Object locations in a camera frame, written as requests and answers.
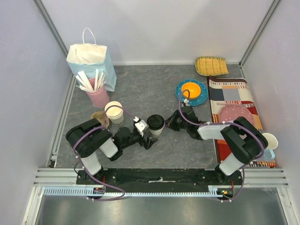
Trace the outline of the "single white paper cup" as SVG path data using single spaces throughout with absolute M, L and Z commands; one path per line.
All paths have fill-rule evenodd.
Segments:
M 162 122 L 159 126 L 149 126 L 149 130 L 153 136 L 160 136 L 164 127 L 165 123 Z

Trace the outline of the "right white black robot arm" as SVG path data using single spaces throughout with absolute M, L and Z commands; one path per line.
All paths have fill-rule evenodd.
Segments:
M 210 123 L 200 121 L 193 108 L 183 106 L 165 121 L 165 125 L 174 131 L 184 129 L 196 140 L 224 140 L 231 153 L 217 167 L 215 180 L 226 184 L 232 174 L 264 154 L 268 140 L 245 117 L 230 122 Z

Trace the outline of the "black plastic cup lid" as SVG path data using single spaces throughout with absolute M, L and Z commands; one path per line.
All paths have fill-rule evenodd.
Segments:
M 148 117 L 147 124 L 151 130 L 160 130 L 165 125 L 164 118 L 159 114 L 153 114 Z

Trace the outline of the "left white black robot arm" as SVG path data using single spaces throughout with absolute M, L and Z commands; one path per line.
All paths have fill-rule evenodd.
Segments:
M 99 184 L 103 179 L 103 167 L 97 158 L 97 150 L 101 150 L 109 160 L 115 161 L 122 156 L 125 148 L 139 144 L 148 150 L 158 141 L 151 136 L 147 123 L 138 118 L 134 119 L 132 130 L 121 127 L 114 135 L 97 119 L 91 119 L 70 129 L 66 140 L 88 171 L 86 178 L 92 184 Z

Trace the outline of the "stack of white paper cups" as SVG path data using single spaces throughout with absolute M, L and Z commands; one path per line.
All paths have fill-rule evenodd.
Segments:
M 121 103 L 111 101 L 105 106 L 106 116 L 115 125 L 121 125 L 124 122 L 123 109 Z

